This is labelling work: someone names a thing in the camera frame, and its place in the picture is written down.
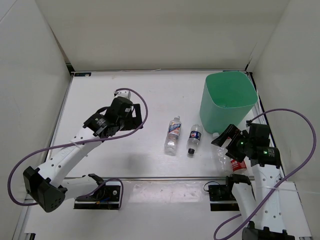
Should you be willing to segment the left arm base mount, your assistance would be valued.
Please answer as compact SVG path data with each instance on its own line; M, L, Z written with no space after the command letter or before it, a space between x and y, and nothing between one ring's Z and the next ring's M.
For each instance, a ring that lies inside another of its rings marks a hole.
M110 178L94 193L74 200L75 210L119 210L122 207L124 184L119 178Z

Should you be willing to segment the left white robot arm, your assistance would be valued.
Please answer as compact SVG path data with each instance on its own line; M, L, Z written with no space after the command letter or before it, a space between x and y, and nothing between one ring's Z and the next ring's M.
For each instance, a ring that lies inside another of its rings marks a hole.
M129 99L115 97L110 106L91 115L69 146L37 168L29 166L23 172L27 193L47 213L57 209L64 200L89 195L100 200L105 194L103 179L93 173L67 181L68 173L93 149L119 131L136 130L142 124L141 106Z

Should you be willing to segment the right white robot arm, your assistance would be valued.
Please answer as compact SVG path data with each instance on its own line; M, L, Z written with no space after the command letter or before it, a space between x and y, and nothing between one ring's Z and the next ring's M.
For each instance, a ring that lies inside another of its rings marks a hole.
M230 124L211 143L217 147L226 144L226 156L242 163L250 161L254 182L244 175L226 177L224 193L236 200L245 221L243 240L293 240L285 226L280 194L275 188L281 177L281 157L276 147L270 145L270 127L251 123L249 130L240 130Z

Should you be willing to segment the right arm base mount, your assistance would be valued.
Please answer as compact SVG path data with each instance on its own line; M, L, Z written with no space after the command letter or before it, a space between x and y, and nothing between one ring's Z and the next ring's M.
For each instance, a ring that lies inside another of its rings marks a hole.
M240 210L227 185L209 181L203 185L203 191L209 196L211 212L237 212Z

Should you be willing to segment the orange label water bottle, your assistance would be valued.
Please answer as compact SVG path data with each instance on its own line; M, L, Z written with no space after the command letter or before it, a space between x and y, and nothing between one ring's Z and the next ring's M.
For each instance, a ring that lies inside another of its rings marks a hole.
M168 155L174 155L177 151L179 137L181 133L181 119L176 116L169 122L167 135L164 143L164 152Z

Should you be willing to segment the blue label pepsi bottle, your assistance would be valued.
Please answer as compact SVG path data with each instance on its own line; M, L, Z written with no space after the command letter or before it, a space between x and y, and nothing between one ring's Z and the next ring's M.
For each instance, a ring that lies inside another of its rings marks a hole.
M197 151L199 144L201 142L201 137L203 133L203 127L199 124L194 124L190 129L189 138L187 141L187 153L189 155L194 155Z

